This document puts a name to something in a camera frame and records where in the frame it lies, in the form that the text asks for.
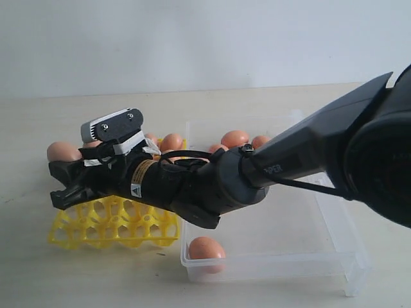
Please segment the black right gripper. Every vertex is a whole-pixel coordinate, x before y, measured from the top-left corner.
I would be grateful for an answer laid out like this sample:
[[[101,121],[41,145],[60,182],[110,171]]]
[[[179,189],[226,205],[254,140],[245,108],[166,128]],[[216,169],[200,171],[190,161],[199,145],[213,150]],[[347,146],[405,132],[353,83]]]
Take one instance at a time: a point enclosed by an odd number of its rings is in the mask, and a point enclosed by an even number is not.
[[[198,227],[215,229],[221,214],[206,208],[199,196],[205,189],[196,183],[199,169],[212,161],[211,153],[197,150],[178,150],[154,160],[140,146],[98,166],[86,167],[83,160],[52,161],[48,163],[50,175],[64,186],[76,186],[50,192],[51,202],[54,208],[67,210],[113,194],[174,212]]]

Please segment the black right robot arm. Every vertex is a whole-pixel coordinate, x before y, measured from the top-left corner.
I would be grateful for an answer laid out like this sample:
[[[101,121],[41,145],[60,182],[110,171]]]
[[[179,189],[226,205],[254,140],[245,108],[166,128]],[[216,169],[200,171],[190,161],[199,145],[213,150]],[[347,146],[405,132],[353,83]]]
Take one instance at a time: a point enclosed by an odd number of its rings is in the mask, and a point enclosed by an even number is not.
[[[64,185],[51,192],[52,204],[65,210],[116,195],[214,229],[222,214],[259,203],[281,184],[360,201],[409,227],[410,69],[392,87],[389,78],[364,83],[260,148],[180,150],[155,160],[138,109],[97,118],[81,127],[82,140],[97,147],[49,164]]]

